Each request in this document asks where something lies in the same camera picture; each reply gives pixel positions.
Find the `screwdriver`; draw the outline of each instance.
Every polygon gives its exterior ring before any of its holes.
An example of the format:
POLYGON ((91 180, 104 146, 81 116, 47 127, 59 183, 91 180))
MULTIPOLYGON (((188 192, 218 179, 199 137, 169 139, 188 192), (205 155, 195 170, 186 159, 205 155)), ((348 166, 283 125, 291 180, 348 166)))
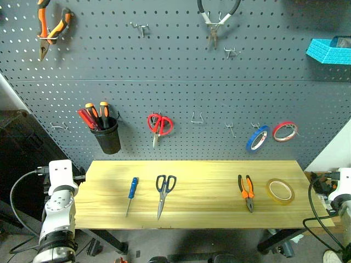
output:
POLYGON ((129 206, 131 205, 131 201, 134 198, 134 194, 135 194, 135 189, 137 188, 137 184, 138 184, 138 178, 134 177, 132 184, 131 184, 131 189, 129 191, 129 202, 128 202, 128 207, 127 207, 127 211, 126 211, 126 217, 128 216, 128 211, 129 211, 129 206))
POLYGON ((82 117, 83 121, 89 126, 89 128, 91 128, 91 130, 101 130, 85 108, 80 108, 77 112, 82 117))
POLYGON ((87 103, 86 104, 86 109, 89 113, 89 115, 95 120, 95 122, 97 123, 97 125, 102 128, 101 126, 101 121, 99 119, 99 115, 98 115, 98 112, 96 110, 96 108, 94 107, 94 104, 92 104, 91 102, 90 103, 87 103))
POLYGON ((104 129, 109 129, 109 116, 110 116, 110 111, 109 111, 109 104, 106 101, 100 102, 100 115, 101 115, 101 120, 103 121, 103 128, 104 129))

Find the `pliers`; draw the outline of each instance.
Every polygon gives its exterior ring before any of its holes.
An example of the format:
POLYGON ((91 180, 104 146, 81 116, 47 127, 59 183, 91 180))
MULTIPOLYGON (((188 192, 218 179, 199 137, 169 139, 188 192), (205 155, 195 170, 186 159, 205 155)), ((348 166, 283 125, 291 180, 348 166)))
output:
POLYGON ((239 7, 241 0, 236 0, 233 8, 227 13, 227 15, 221 19, 220 15, 219 15, 219 22, 218 23, 212 23, 210 21, 210 18, 208 17, 208 15, 205 13, 205 10, 202 6, 202 0, 197 0, 197 7, 199 8, 199 12, 202 15, 203 19, 205 20, 206 25, 211 26, 210 29, 210 36, 208 37, 208 44, 210 44, 211 40, 214 41, 214 48, 217 47, 217 30, 219 28, 219 26, 224 25, 224 23, 235 13, 235 11, 237 10, 237 8, 239 7))
POLYGON ((56 41, 62 31, 69 24, 72 16, 72 12, 69 8, 64 8, 61 14, 61 20, 58 25, 54 28, 53 31, 49 32, 46 25, 46 7, 50 3, 50 0, 39 0, 38 1, 38 18, 39 18, 39 26, 40 32, 38 33, 38 37, 41 39, 40 41, 40 50, 39 50, 39 59, 42 61, 49 50, 49 46, 51 44, 56 44, 56 41))
POLYGON ((244 188, 244 184, 242 182, 241 175, 239 174, 237 176, 237 183, 239 185, 239 189, 240 189, 240 192, 242 194, 242 197, 246 200, 246 205, 247 205, 250 213, 252 213, 253 212, 253 198, 254 198, 253 183, 251 181, 250 176, 248 176, 248 175, 246 175, 246 181, 247 181, 248 187, 250 189, 249 192, 247 192, 244 188))

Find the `red scissor handle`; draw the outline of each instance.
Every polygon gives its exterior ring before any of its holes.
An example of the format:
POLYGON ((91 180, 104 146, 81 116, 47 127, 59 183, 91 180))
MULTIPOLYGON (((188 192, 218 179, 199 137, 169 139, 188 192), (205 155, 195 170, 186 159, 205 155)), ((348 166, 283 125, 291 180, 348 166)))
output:
POLYGON ((161 116, 161 115, 159 115, 157 113, 153 113, 153 114, 150 114, 148 116, 148 126, 149 126, 150 130, 153 133, 157 133, 157 130, 160 127, 160 130, 158 131, 158 134, 160 136, 162 136, 162 135, 167 135, 167 134, 169 134, 172 131, 172 129, 173 129, 173 122, 172 122, 172 120, 170 118, 168 118, 166 116, 161 116), (156 118, 155 125, 153 125, 153 121, 151 120, 151 118, 156 118), (170 127, 165 132, 165 131, 163 131, 163 129, 164 129, 165 125, 167 125, 166 122, 169 123, 170 127))

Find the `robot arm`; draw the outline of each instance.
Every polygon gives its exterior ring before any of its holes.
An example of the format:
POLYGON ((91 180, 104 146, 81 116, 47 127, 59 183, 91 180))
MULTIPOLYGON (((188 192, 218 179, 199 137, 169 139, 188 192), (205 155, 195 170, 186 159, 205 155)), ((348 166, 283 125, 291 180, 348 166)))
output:
POLYGON ((345 251, 342 258, 344 262, 351 262, 351 168, 339 168, 333 173, 332 179, 339 180, 338 186, 329 196, 331 206, 338 211, 344 226, 343 246, 345 251))
POLYGON ((75 262, 75 201, 78 186, 73 181, 70 160, 49 163, 50 200, 45 204, 38 254, 33 263, 75 262))

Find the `gray pegboard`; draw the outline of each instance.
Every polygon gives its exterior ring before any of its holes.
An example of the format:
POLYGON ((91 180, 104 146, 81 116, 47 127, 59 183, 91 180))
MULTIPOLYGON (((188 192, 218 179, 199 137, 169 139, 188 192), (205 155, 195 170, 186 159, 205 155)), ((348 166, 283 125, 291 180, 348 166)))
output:
POLYGON ((47 132, 76 164, 94 159, 296 159, 305 168, 351 116, 351 84, 290 81, 61 81, 17 82, 14 89, 47 132), (87 102, 107 100, 121 114, 122 150, 105 155, 75 112, 87 102), (151 111, 174 121, 174 130, 152 148, 146 118, 151 111), (200 111, 203 124, 190 119, 200 111), (251 122, 274 128, 291 120, 299 134, 288 142, 271 136, 255 154, 245 145, 255 129, 251 122), (52 130, 50 122, 69 125, 52 130), (233 122, 233 138, 225 122, 233 122))
MULTIPOLYGON (((234 1, 203 1, 210 17, 234 1)), ((75 16, 38 61, 36 1, 0 4, 0 71, 69 158, 86 169, 94 159, 296 159, 305 168, 350 118, 350 67, 322 65, 305 55, 312 38, 349 33, 351 3, 325 0, 242 0, 207 46, 209 29, 196 1, 53 1, 75 16), (145 38, 129 22, 148 24, 145 38), (224 47, 241 51, 227 60, 224 47), (107 100, 121 113, 122 150, 103 154, 76 110, 107 100), (152 148, 151 111, 175 122, 152 148), (204 124, 192 124, 202 111, 204 124), (261 152, 245 150, 251 122, 299 125, 301 136, 272 138, 261 152), (50 122, 70 130, 52 130, 50 122), (236 138, 224 123, 234 123, 236 138)))
MULTIPOLYGON (((211 19, 233 1, 206 1, 211 19)), ((9 81, 72 79, 350 81, 350 67, 322 65, 305 55, 312 38, 349 33, 351 3, 325 0, 244 0, 207 47, 209 29, 195 0, 52 1, 53 28, 61 9, 75 16, 57 45, 38 61, 36 1, 0 9, 0 68, 9 81), (142 39, 129 22, 148 24, 142 39), (224 47, 241 54, 227 60, 224 47)))

